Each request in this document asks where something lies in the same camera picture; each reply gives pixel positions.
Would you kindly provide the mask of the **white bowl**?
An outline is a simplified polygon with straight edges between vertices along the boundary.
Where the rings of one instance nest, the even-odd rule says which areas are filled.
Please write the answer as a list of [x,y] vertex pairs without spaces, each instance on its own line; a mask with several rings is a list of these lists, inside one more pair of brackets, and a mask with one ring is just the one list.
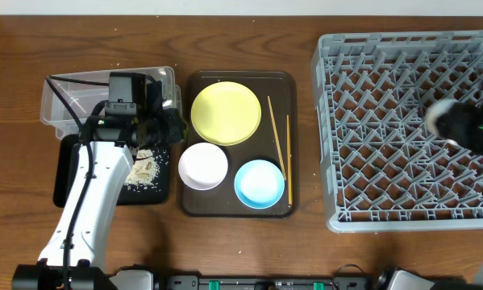
[[188,187],[205,191],[219,185],[228,172],[224,151],[212,143],[196,143],[188,147],[178,163],[178,173]]

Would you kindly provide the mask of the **pile of rice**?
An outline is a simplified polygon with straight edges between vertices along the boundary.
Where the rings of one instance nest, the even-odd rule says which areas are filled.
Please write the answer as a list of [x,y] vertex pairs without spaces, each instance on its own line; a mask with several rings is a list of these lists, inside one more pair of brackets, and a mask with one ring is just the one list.
[[169,165],[169,150],[156,148],[154,150],[138,150],[131,172],[124,184],[142,189],[154,189],[160,184],[159,178]]

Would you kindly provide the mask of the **light blue bowl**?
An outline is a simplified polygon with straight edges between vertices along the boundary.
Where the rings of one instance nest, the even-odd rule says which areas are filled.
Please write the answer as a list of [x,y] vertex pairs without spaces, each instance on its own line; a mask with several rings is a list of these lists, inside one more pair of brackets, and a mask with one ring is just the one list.
[[274,163],[254,159],[241,166],[235,174],[234,190],[248,208],[268,209],[282,198],[285,179]]

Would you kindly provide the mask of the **white cup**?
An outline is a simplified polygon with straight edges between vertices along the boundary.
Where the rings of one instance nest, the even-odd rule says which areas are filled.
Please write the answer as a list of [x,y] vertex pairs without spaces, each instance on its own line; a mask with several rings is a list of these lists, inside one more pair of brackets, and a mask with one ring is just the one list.
[[430,133],[444,139],[442,134],[442,126],[439,125],[439,122],[441,122],[442,117],[448,115],[450,109],[455,104],[455,100],[443,99],[433,103],[427,108],[427,111],[424,114],[424,124]]

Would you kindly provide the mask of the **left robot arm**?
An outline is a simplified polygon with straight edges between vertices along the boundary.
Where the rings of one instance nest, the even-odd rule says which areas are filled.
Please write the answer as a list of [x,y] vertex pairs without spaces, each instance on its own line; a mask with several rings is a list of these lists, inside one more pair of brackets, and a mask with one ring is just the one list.
[[19,264],[13,289],[158,289],[150,270],[105,273],[105,250],[119,194],[130,174],[132,150],[185,139],[179,109],[164,106],[163,85],[149,74],[111,72],[108,97],[81,121],[58,89],[54,94],[79,129],[76,173],[48,245],[32,265]]

